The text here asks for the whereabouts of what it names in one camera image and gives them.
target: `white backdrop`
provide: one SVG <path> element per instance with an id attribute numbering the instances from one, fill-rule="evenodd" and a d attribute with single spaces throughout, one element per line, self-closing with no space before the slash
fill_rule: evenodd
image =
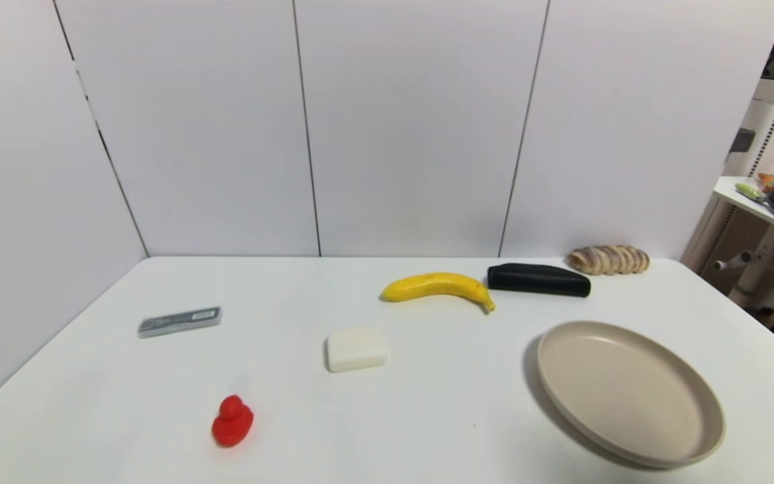
<path id="1" fill-rule="evenodd" d="M 155 255 L 318 255 L 291 1 L 56 0 Z"/>
<path id="2" fill-rule="evenodd" d="M 0 385 L 145 257 L 49 0 L 0 0 Z"/>
<path id="3" fill-rule="evenodd" d="M 323 255 L 497 256 L 545 15 L 298 3 Z"/>
<path id="4" fill-rule="evenodd" d="M 774 0 L 552 0 L 504 257 L 679 258 L 774 41 Z"/>

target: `beige plate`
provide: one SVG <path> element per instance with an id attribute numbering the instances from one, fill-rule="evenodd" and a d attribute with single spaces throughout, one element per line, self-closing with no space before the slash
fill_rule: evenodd
<path id="1" fill-rule="evenodd" d="M 548 331 L 537 358 L 543 386 L 561 413 L 618 456 L 675 468 L 722 444 L 724 413 L 710 386 L 647 337 L 575 321 Z"/>

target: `black pencil case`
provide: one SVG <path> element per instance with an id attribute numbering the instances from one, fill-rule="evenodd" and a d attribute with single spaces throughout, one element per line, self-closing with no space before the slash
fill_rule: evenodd
<path id="1" fill-rule="evenodd" d="M 590 279 L 559 267 L 510 263 L 488 268 L 488 288 L 587 297 Z"/>

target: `tabletop surface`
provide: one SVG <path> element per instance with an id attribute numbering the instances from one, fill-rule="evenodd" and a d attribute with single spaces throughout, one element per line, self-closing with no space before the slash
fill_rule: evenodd
<path id="1" fill-rule="evenodd" d="M 765 205 L 755 203 L 746 198 L 740 192 L 736 191 L 736 184 L 750 184 L 757 186 L 757 181 L 749 177 L 720 177 L 716 182 L 716 188 L 713 190 L 716 195 L 721 196 L 725 201 L 733 203 L 738 208 L 742 208 L 763 220 L 768 221 L 774 226 L 774 214 L 766 208 Z"/>
<path id="2" fill-rule="evenodd" d="M 774 482 L 774 336 L 675 261 L 593 276 L 587 299 L 492 291 L 378 299 L 421 272 L 482 278 L 553 259 L 154 257 L 0 389 L 0 483 Z M 222 306 L 217 327 L 138 339 L 142 318 Z M 707 460 L 639 469 L 553 410 L 535 343 L 592 319 L 639 331 L 715 390 L 727 436 Z M 379 325 L 382 367 L 331 374 L 323 341 Z M 234 448 L 210 428 L 238 393 L 255 423 Z"/>

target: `soap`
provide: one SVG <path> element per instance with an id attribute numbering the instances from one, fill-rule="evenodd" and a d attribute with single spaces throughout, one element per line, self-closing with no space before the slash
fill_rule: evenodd
<path id="1" fill-rule="evenodd" d="M 390 348 L 378 327 L 350 327 L 328 337 L 328 370 L 332 373 L 381 366 Z"/>

